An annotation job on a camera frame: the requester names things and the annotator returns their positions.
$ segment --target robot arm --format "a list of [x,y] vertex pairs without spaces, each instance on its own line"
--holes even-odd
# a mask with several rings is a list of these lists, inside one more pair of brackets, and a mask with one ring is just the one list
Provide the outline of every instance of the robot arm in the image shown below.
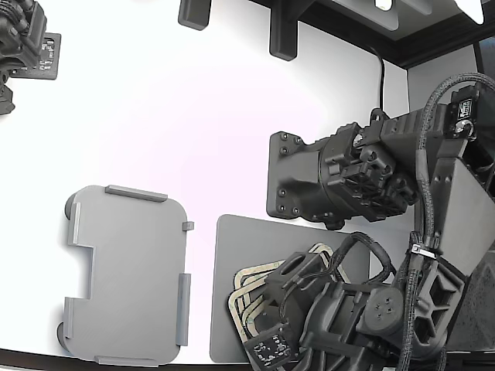
[[[478,84],[438,104],[464,80]],[[495,91],[495,82],[478,73],[451,78],[424,110],[393,119],[374,110],[369,126],[348,124],[311,145],[293,134],[271,136],[270,216],[338,230],[354,216],[384,220],[417,203],[422,218],[391,285],[381,283],[386,277],[366,284],[329,278],[352,244],[335,252],[327,270],[302,264],[280,274],[288,259],[270,274],[265,297],[287,315],[244,344],[256,369],[297,360],[298,371],[374,371],[395,359],[403,370],[411,359],[445,351],[469,277],[495,240],[495,110],[485,86]],[[267,339],[287,342],[291,356],[260,358]]]
[[0,0],[0,115],[15,109],[12,91],[5,85],[12,72],[29,69],[25,75],[42,78],[33,77],[33,72],[38,73],[45,31],[45,12],[38,2]]

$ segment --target cable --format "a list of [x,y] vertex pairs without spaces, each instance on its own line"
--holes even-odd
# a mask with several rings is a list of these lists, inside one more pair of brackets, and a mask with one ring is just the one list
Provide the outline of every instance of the cable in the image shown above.
[[384,59],[381,57],[380,53],[372,46],[368,46],[374,53],[375,56],[378,57],[380,60],[380,65],[381,65],[381,77],[380,77],[380,103],[379,103],[379,108],[383,111],[384,110],[384,84],[385,84],[385,62]]
[[477,72],[461,73],[443,81],[433,91],[422,113],[421,132],[419,135],[418,147],[416,151],[416,180],[418,181],[418,186],[422,194],[423,202],[425,204],[425,234],[422,236],[424,242],[427,239],[433,238],[435,231],[433,200],[432,194],[430,193],[429,189],[428,158],[426,154],[426,134],[430,128],[430,124],[433,119],[433,114],[435,113],[436,107],[443,95],[447,92],[447,90],[454,87],[458,83],[466,81],[482,83],[490,88],[493,92],[495,92],[495,80],[489,78],[488,76]]
[[356,243],[361,242],[364,246],[366,246],[370,251],[378,258],[383,267],[383,270],[377,274],[375,277],[366,281],[365,284],[375,283],[375,282],[383,282],[385,281],[390,273],[394,276],[397,274],[397,270],[395,269],[390,256],[387,251],[375,240],[369,237],[365,233],[354,232],[349,234],[344,241],[340,244],[340,247],[335,251],[335,253],[329,259],[329,266],[327,269],[321,272],[307,274],[306,276],[296,277],[297,281],[294,281],[292,286],[288,288],[285,292],[284,298],[281,300],[278,306],[278,314],[280,317],[281,323],[285,323],[285,305],[294,290],[302,284],[303,281],[308,279],[316,279],[320,277],[329,277],[334,274],[337,268],[342,264],[344,258],[347,253],[349,253],[350,249],[356,245]]
[[418,289],[420,271],[413,269],[409,272],[408,284],[405,291],[405,326],[402,335],[402,350],[399,356],[397,371],[407,371],[411,362],[412,338],[414,335],[415,296]]
[[[419,243],[421,236],[418,232],[411,232],[409,238],[409,245]],[[412,339],[414,335],[414,321],[415,321],[415,302],[416,291],[418,290],[419,276],[421,274],[421,266],[423,263],[423,256],[421,255],[408,255],[406,259],[408,261],[408,279],[405,287],[405,316],[404,316],[404,332],[402,334],[402,348],[399,356],[397,371],[407,371],[411,362],[412,355]],[[405,275],[404,263],[401,266],[403,270],[402,274]]]
[[447,366],[447,349],[445,346],[440,351],[439,361],[436,364],[435,371],[445,371]]

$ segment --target white backdrop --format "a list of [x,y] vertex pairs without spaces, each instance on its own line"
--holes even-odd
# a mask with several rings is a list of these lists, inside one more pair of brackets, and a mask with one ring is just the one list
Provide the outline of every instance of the white backdrop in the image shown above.
[[[88,185],[167,193],[196,230],[189,347],[176,362],[209,363],[216,222],[265,213],[268,139],[312,142],[367,123],[376,57],[307,25],[299,56],[268,53],[269,11],[213,0],[203,32],[177,22],[179,0],[43,0],[63,34],[57,81],[10,80],[17,109],[0,118],[0,348],[67,354],[56,340],[63,299],[85,297],[89,257],[66,246],[67,198]],[[387,64],[385,109],[408,111],[406,71]],[[411,213],[360,228],[394,257]]]

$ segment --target gray plastic plate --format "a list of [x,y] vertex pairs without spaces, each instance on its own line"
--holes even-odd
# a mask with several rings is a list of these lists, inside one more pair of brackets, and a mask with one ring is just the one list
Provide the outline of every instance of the gray plastic plate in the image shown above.
[[66,205],[69,245],[93,249],[90,297],[66,298],[60,344],[119,366],[169,363],[187,345],[187,222],[166,195],[89,186]]
[[[248,361],[227,308],[227,298],[234,290],[234,275],[239,270],[284,260],[292,253],[307,251],[320,242],[337,248],[345,238],[345,233],[287,223],[233,215],[219,218],[213,278],[211,359],[217,363]],[[351,282],[364,282],[369,278],[370,272],[369,250],[364,245],[357,244],[342,265]]]

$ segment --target screw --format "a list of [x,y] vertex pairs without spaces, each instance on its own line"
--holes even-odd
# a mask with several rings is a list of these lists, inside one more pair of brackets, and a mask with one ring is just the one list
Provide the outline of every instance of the screw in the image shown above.
[[363,140],[363,135],[361,135],[361,134],[356,135],[356,137],[354,138],[354,141],[353,141],[353,146],[354,147],[358,146],[362,140]]
[[376,159],[377,159],[377,153],[376,152],[371,152],[370,157],[368,157],[368,162],[373,162]]

